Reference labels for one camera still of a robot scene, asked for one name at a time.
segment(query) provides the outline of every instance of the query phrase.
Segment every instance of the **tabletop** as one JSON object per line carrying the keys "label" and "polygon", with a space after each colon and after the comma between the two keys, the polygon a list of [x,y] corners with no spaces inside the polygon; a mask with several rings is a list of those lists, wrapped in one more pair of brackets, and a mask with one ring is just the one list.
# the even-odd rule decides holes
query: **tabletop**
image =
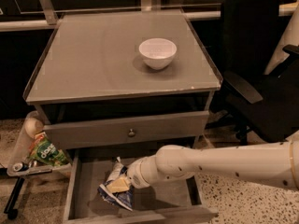
{"label": "tabletop", "polygon": [[[178,53],[161,71],[138,52],[146,39],[173,41]],[[180,10],[65,15],[26,102],[31,105],[214,91],[211,61]]]}

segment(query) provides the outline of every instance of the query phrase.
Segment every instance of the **chair backrest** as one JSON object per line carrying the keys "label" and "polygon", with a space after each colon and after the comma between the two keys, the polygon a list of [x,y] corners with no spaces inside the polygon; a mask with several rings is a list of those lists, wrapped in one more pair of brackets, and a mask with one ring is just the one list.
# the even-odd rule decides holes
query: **chair backrest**
{"label": "chair backrest", "polygon": [[220,70],[260,76],[277,45],[278,13],[279,0],[225,0]]}

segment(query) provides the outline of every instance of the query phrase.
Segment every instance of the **chair seat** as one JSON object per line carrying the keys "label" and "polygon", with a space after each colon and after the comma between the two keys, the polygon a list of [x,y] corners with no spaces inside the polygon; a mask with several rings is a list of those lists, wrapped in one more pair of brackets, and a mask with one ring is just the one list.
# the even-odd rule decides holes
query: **chair seat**
{"label": "chair seat", "polygon": [[225,99],[230,112],[246,119],[252,130],[270,143],[283,141],[299,130],[299,86],[284,82],[284,78],[264,76],[253,84],[263,97],[261,102],[250,104],[233,93]]}

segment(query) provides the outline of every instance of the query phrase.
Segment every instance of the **speckled floor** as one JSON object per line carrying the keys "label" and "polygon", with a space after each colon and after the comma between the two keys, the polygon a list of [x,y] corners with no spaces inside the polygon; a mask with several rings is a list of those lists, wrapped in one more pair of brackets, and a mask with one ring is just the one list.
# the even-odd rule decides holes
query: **speckled floor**
{"label": "speckled floor", "polygon": [[[0,120],[0,164],[7,166],[22,126],[22,119]],[[251,143],[263,141],[254,133]],[[237,145],[232,127],[206,130],[199,147],[225,147]],[[217,207],[219,215],[211,224],[235,223],[286,223],[299,224],[299,191],[262,186],[226,177],[198,175],[197,183],[203,202]],[[4,210],[14,187],[15,178],[0,175],[0,210]],[[16,203],[19,215],[8,220],[1,211],[0,223],[62,223],[68,179],[25,181]]]}

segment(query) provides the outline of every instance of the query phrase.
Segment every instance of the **can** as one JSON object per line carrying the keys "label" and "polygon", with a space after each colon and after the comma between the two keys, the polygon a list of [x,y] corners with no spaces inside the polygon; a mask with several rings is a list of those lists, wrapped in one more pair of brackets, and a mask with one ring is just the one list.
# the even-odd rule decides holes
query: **can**
{"label": "can", "polygon": [[24,162],[17,162],[15,164],[13,164],[12,166],[12,170],[15,172],[21,172],[21,171],[25,171],[27,170],[29,167],[27,164],[25,164]]}

